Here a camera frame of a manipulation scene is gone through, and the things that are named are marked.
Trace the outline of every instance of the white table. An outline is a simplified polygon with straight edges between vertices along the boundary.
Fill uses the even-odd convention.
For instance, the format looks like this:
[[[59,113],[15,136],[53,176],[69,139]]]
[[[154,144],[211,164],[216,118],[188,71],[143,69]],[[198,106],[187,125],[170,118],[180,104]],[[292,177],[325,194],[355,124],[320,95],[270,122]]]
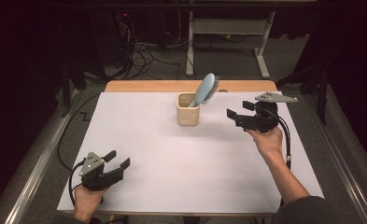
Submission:
[[[127,158],[124,179],[105,195],[98,212],[120,215],[267,216],[279,207],[280,195],[254,142],[226,117],[226,108],[253,115],[242,101],[261,92],[218,92],[201,105],[200,123],[176,121],[176,92],[104,92],[78,153]],[[312,195],[323,197],[311,164],[285,104],[279,115],[291,134],[292,172]],[[78,172],[73,179],[80,182]],[[58,210],[73,212],[67,189]]]

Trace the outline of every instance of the dark background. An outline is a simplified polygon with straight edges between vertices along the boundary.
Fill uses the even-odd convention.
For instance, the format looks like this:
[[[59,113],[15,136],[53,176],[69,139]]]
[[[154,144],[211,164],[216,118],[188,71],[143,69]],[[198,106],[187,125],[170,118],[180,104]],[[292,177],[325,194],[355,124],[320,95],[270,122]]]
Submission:
[[[130,15],[135,30],[161,46],[165,31],[178,34],[176,13]],[[181,16],[182,35],[187,36],[189,14]],[[247,15],[226,12],[219,16]],[[62,85],[64,68],[71,68],[69,78],[83,88],[82,72],[101,77],[104,64],[124,62],[127,51],[115,41],[119,34],[110,18],[110,13],[53,11],[35,0],[0,1],[0,194],[58,104],[54,94]],[[327,69],[340,105],[367,151],[367,1],[353,11],[338,13],[276,13],[270,37],[283,34],[290,38],[311,34],[296,70],[313,63]]]

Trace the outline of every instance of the metal stand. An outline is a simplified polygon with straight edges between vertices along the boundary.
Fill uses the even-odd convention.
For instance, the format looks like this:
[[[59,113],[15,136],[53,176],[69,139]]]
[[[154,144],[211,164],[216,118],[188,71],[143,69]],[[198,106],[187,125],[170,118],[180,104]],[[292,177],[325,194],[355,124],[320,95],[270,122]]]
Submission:
[[[269,79],[267,66],[262,56],[273,25],[275,12],[269,14],[268,20],[218,20],[218,19],[194,19],[193,12],[189,17],[189,47],[187,51],[186,76],[194,75],[194,49],[192,39],[194,34],[231,34],[231,35],[262,35],[261,45],[254,49],[261,76]]]

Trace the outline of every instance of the gray carpet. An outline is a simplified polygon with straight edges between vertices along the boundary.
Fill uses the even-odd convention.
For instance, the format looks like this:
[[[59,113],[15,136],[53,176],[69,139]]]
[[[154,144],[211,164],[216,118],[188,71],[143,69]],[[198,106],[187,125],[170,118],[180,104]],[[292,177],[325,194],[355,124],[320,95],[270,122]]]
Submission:
[[[269,40],[264,52],[264,58],[271,80],[277,81],[291,74],[305,42],[306,38]],[[210,42],[206,38],[199,37],[194,44],[197,47],[194,53],[194,68],[197,79],[202,79],[209,72],[215,73],[221,79],[261,79],[259,68],[252,53],[252,49],[257,47],[258,44],[259,39],[257,37],[247,38],[238,43],[214,40],[211,48],[208,48]],[[146,74],[134,79],[193,79],[193,77],[185,76],[185,47],[167,49],[151,47],[151,54],[157,60],[163,61],[163,63],[154,60]],[[145,61],[137,60],[135,64],[139,66]],[[132,75],[138,71],[135,69],[132,70]],[[109,74],[113,74],[116,72],[116,68],[107,66],[106,71]],[[358,208],[346,190],[346,183],[333,159],[330,142],[325,137],[322,127],[319,126],[318,118],[314,116],[312,104],[316,95],[302,96],[298,87],[299,85],[286,85],[280,90],[286,95],[296,96],[299,99],[299,103],[288,105],[289,111],[319,184],[324,189],[325,198],[335,208],[341,223],[366,223],[363,222]],[[82,105],[92,96],[103,91],[104,88],[105,83],[89,82],[88,88],[80,94],[78,105]],[[90,100],[79,112],[86,112],[87,117],[90,117],[96,106],[96,101],[97,98]],[[353,176],[358,180],[358,185],[365,192],[364,196],[367,199],[367,154],[359,144],[355,134],[350,130],[349,124],[341,112],[332,90],[328,91],[326,115],[329,133],[335,145],[344,149],[342,156],[348,167],[351,168],[350,171]],[[77,113],[67,127],[61,143],[61,157],[69,166],[73,165],[82,139],[89,126],[89,122],[83,120],[83,116],[83,114]],[[52,122],[50,122],[46,130],[39,135],[39,140],[28,151],[26,158],[21,163],[21,167],[11,179],[10,185],[5,189],[5,193],[0,199],[0,223],[6,221],[12,206],[31,173],[31,169],[35,166],[41,154],[44,142],[47,141],[45,139],[54,130],[55,128],[53,128]],[[62,167],[55,154],[22,223],[50,223],[53,216],[57,213],[56,207],[68,175],[69,172]]]

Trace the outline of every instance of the black cable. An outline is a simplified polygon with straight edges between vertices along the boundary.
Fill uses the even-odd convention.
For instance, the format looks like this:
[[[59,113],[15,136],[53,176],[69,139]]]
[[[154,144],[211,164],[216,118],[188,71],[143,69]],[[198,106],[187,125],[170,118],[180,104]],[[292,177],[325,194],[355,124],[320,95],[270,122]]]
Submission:
[[[62,132],[61,138],[58,142],[58,146],[57,146],[57,156],[58,156],[58,160],[61,163],[61,165],[66,168],[69,171],[72,171],[72,169],[70,169],[70,167],[68,165],[66,165],[66,163],[64,163],[64,161],[61,158],[61,143],[64,140],[64,135],[66,133],[66,130],[68,129],[68,127],[70,126],[70,123],[72,122],[73,118],[75,117],[75,115],[79,112],[79,110],[85,105],[87,104],[90,100],[92,100],[93,98],[95,98],[96,96],[98,96],[99,94],[101,94],[101,92],[96,93],[94,96],[90,97],[90,99],[88,99],[87,101],[85,101],[79,108],[78,110],[72,115],[72,117],[70,118],[70,120],[67,122],[66,127],[64,127],[64,131]]]
[[[192,67],[192,74],[193,74],[193,76],[194,76],[194,80],[197,80],[197,74],[195,73],[194,64],[192,64],[192,62],[191,62],[191,60],[190,60],[189,56],[186,56],[186,58],[187,58],[187,61],[189,61],[189,63],[191,64],[191,67]]]
[[[284,121],[281,117],[277,117],[273,112],[271,112],[268,109],[264,109],[262,107],[258,107],[259,110],[266,112],[267,114],[269,114],[270,116],[274,117],[274,119],[278,120],[278,123],[281,125],[284,133],[285,133],[285,142],[286,142],[286,164],[288,166],[288,168],[290,169],[291,167],[291,154],[290,154],[290,131],[289,131],[289,127],[288,124],[286,123],[286,121]]]
[[[69,195],[70,195],[70,200],[72,201],[73,206],[75,206],[75,198],[73,197],[73,189],[72,189],[72,178],[73,178],[73,174],[75,173],[76,169],[79,166],[82,166],[84,164],[84,161],[79,162],[73,169],[72,172],[70,172],[70,176],[69,176]]]

